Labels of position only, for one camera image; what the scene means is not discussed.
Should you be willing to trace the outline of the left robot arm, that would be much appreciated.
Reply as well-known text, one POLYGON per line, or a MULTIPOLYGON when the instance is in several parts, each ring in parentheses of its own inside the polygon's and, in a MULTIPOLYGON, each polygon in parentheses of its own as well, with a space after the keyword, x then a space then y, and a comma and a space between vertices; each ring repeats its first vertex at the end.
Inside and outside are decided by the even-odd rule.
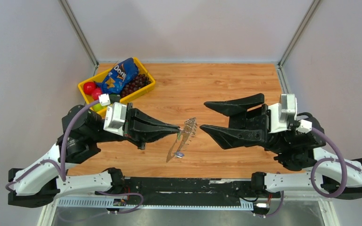
POLYGON ((63 196, 92 192, 119 195, 125 190, 120 169, 111 167, 101 173, 69 176, 67 171, 100 153, 99 143, 127 141, 143 150, 180 132, 180 127, 157 120, 132 104, 115 102, 105 116, 85 106, 74 106, 62 118, 64 133, 35 163, 25 169, 8 171, 8 204, 37 208, 63 196))

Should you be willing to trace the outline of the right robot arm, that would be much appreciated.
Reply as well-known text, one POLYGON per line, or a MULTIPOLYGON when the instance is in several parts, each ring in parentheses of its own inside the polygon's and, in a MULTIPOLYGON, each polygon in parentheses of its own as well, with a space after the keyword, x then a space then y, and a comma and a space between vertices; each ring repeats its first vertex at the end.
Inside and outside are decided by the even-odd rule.
POLYGON ((255 196, 282 191, 316 191, 327 198, 362 198, 362 158, 347 160, 310 113, 299 113, 294 94, 282 94, 267 105, 264 94, 207 101, 205 106, 229 118, 228 127, 202 125, 222 149, 260 146, 290 174, 256 172, 250 190, 255 196))

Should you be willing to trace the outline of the blue key tag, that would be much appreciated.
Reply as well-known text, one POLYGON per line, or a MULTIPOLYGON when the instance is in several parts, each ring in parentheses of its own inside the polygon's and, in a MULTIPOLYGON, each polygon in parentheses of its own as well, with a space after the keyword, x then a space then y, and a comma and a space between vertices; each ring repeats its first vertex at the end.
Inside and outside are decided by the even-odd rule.
POLYGON ((175 152, 174 153, 174 156, 178 157, 178 158, 183 158, 184 157, 184 154, 181 153, 181 152, 175 152))

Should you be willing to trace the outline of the metal keyring holder plate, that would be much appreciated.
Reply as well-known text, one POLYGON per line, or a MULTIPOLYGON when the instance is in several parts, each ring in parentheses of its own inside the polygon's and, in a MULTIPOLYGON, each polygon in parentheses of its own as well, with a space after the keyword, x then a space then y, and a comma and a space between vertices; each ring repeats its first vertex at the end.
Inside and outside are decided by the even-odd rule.
POLYGON ((197 119, 196 117, 189 118, 184 122, 184 127, 180 129, 181 138, 178 140, 177 137, 170 147, 167 157, 166 163, 168 163, 171 159, 177 158, 174 156, 175 152, 181 152, 184 146, 189 145, 189 141, 196 136, 197 131, 197 119))

